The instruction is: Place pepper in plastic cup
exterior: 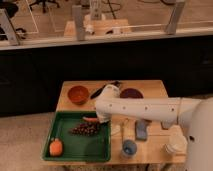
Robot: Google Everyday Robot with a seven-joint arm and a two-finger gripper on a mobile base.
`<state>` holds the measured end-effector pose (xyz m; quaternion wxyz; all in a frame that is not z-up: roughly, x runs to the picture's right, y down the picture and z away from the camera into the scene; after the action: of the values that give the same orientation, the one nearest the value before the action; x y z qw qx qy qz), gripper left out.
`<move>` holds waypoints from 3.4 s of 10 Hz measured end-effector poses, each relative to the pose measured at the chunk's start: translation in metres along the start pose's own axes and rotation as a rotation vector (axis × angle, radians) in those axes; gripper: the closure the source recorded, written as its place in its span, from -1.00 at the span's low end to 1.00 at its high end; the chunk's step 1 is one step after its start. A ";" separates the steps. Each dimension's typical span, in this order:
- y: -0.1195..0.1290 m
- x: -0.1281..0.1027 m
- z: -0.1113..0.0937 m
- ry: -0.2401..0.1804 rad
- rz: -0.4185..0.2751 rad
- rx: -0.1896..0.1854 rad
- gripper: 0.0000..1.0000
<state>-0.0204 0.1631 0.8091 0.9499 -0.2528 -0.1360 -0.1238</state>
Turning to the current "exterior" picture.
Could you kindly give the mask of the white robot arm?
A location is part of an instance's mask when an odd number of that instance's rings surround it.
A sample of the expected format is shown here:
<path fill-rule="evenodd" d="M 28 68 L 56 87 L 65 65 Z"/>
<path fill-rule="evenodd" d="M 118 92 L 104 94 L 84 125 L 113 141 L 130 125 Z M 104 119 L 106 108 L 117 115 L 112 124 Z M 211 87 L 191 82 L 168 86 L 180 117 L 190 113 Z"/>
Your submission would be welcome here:
<path fill-rule="evenodd" d="M 119 89 L 108 84 L 94 106 L 101 123 L 120 114 L 188 127 L 184 170 L 213 171 L 213 97 L 120 98 Z"/>

